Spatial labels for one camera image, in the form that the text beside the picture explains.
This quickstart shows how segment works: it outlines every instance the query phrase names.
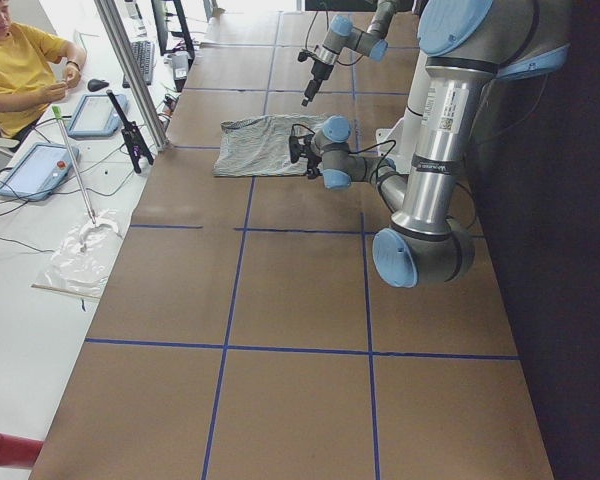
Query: red cylinder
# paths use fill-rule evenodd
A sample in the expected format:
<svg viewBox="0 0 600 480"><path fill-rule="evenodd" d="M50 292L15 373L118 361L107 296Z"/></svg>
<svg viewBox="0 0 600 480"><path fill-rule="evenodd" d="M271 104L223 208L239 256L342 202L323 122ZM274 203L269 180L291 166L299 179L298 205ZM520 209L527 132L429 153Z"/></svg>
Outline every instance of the red cylinder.
<svg viewBox="0 0 600 480"><path fill-rule="evenodd" d="M0 467L32 468L42 444L40 440L0 433Z"/></svg>

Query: yellow t-shirt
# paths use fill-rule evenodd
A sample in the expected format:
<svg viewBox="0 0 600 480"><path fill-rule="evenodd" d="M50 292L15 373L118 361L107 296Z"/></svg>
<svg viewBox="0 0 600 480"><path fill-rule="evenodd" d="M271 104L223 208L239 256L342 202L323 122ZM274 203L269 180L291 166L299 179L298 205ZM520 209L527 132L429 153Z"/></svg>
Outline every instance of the yellow t-shirt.
<svg viewBox="0 0 600 480"><path fill-rule="evenodd" d="M9 35L0 40L0 94L28 92L57 80L48 62L60 62L66 40L43 30L12 23ZM0 130L13 137L44 113L46 105L21 112L0 112Z"/></svg>

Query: man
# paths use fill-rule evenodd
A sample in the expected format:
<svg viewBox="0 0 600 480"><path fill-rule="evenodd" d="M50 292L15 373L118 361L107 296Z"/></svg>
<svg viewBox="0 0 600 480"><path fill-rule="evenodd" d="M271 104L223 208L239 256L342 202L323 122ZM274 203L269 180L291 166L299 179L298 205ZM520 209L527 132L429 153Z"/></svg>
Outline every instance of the man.
<svg viewBox="0 0 600 480"><path fill-rule="evenodd" d="M66 58L62 81L48 62ZM9 0L0 0L0 131L22 140L50 103L80 81L83 48L47 32L11 21Z"/></svg>

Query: keyboard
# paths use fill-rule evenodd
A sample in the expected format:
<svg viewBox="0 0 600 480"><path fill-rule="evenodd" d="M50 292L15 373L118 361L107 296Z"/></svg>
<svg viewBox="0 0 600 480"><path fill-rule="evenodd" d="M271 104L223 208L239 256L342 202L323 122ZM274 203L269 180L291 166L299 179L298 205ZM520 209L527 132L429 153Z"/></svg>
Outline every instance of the keyboard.
<svg viewBox="0 0 600 480"><path fill-rule="evenodd" d="M154 51L155 45L153 42L148 40L136 40L131 42L131 52L133 53L133 58L136 59L136 63L140 69L140 74L144 79L144 83L147 85L151 85L151 82L153 81ZM129 81L126 77L122 79L122 86L124 88L129 88Z"/></svg>

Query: aluminum frame post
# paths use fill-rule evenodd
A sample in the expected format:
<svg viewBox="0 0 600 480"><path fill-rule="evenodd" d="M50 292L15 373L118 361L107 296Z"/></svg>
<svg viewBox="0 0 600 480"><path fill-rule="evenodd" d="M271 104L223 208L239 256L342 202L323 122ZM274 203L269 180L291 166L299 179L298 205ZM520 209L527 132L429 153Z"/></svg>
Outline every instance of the aluminum frame post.
<svg viewBox="0 0 600 480"><path fill-rule="evenodd" d="M164 150L169 139L164 131L160 117L153 106L149 89L140 74L138 64L133 57L127 31L124 28L115 0L95 0L100 19L104 25L113 51L118 57L122 71L129 80L131 91L136 99L142 118L144 119L158 151Z"/></svg>

